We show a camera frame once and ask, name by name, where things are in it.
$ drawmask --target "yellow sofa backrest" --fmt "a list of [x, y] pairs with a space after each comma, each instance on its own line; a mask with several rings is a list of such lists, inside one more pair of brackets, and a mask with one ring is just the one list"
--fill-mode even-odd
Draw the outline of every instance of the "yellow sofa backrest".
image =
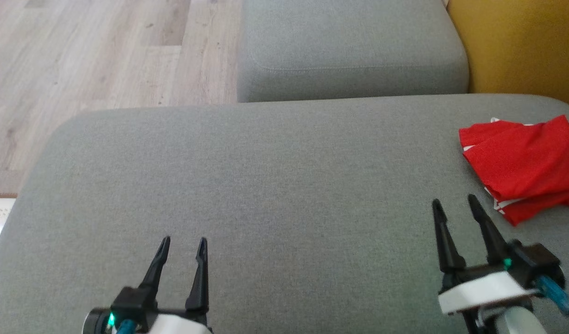
[[524, 93], [569, 103], [569, 0], [450, 0], [471, 93]]

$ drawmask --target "blue cable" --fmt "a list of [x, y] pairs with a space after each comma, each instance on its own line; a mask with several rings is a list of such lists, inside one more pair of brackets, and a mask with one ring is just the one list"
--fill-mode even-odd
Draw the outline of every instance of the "blue cable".
[[565, 292], [560, 285], [554, 282], [550, 277], [541, 276], [536, 280], [536, 288], [538, 288], [546, 298], [552, 300], [563, 315], [569, 317], [569, 294]]
[[136, 333], [136, 323], [128, 319], [121, 322], [117, 334], [135, 334]]

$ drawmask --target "gray sofa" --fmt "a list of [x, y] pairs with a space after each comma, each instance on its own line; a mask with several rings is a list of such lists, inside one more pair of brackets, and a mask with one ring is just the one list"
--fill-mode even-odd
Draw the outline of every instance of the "gray sofa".
[[468, 89], [441, 0], [246, 0], [241, 45], [240, 102]]
[[[78, 333], [171, 235], [159, 304], [183, 306], [208, 237], [217, 334], [462, 334], [437, 304], [431, 201], [469, 264], [485, 256], [473, 193], [506, 238], [543, 243], [568, 279], [569, 208], [509, 226], [458, 129], [560, 114], [569, 106], [545, 97], [447, 95], [79, 116], [52, 136], [0, 237], [0, 333]], [[569, 333], [556, 307], [535, 307], [550, 333]]]

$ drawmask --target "gray upholstered surface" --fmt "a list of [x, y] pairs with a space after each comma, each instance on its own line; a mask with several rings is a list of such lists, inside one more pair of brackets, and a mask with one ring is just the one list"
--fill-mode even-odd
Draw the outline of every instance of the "gray upholstered surface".
[[[492, 203], [457, 130], [492, 116], [569, 117], [536, 96], [412, 96], [135, 109], [54, 133], [0, 239], [0, 333], [78, 333], [136, 285], [173, 238], [159, 303], [185, 302], [199, 237], [210, 247], [217, 334], [458, 334], [441, 286], [430, 209], [441, 199], [470, 264], [484, 261], [466, 196]], [[569, 278], [569, 208], [511, 228]], [[551, 333], [569, 321], [545, 302]]]
[[240, 102], [468, 89], [440, 0], [245, 0], [238, 60]]

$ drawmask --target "red cloth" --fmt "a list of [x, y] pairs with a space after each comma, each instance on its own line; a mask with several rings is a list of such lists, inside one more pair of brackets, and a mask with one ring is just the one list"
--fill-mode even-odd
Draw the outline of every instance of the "red cloth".
[[569, 205], [569, 122], [497, 121], [460, 129], [464, 156], [513, 226], [542, 209]]

